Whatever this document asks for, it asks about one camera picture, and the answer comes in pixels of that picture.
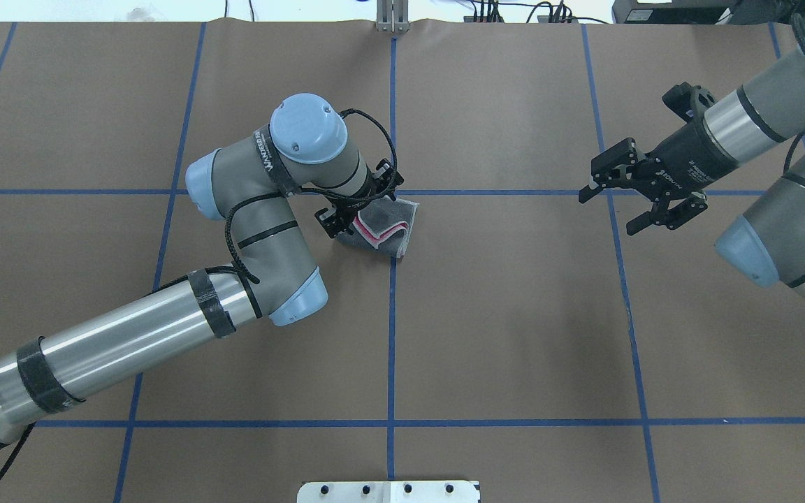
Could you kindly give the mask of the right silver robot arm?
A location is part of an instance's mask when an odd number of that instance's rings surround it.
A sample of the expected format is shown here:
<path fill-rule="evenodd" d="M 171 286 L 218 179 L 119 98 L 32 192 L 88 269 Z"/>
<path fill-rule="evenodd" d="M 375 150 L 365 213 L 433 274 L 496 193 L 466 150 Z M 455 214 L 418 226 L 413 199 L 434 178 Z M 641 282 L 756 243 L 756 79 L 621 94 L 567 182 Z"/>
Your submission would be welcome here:
<path fill-rule="evenodd" d="M 791 20 L 797 47 L 752 80 L 715 99 L 681 83 L 662 102 L 683 126 L 654 150 L 627 138 L 592 159 L 587 203 L 610 188 L 633 190 L 651 209 L 626 225 L 628 235 L 649 226 L 678 229 L 709 206 L 705 189 L 773 147 L 805 139 L 805 23 Z M 787 155 L 781 175 L 716 240 L 718 254 L 758 286 L 782 283 L 805 300 L 805 155 Z"/>

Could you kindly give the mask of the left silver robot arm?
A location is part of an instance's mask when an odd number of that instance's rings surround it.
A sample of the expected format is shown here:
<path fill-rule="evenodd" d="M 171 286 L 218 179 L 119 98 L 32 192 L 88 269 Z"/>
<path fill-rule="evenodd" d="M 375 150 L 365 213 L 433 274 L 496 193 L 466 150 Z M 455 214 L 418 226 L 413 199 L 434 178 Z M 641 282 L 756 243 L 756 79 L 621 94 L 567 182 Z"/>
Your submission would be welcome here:
<path fill-rule="evenodd" d="M 403 180 L 395 150 L 370 168 L 349 137 L 352 114 L 314 94 L 288 96 L 249 137 L 193 162 L 189 197 L 224 224 L 231 262 L 0 357 L 0 450 L 36 421 L 250 321 L 284 327 L 322 309 L 326 286 L 289 198 L 325 197 L 329 206 L 315 217 L 335 238 Z"/>

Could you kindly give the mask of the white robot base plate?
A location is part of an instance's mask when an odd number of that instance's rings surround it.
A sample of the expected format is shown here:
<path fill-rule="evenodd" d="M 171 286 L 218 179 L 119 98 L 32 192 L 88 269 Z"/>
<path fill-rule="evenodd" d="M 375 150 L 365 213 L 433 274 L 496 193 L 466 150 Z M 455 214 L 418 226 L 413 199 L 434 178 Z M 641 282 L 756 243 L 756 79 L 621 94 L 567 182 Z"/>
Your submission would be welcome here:
<path fill-rule="evenodd" d="M 478 481 L 313 481 L 297 502 L 481 502 Z"/>

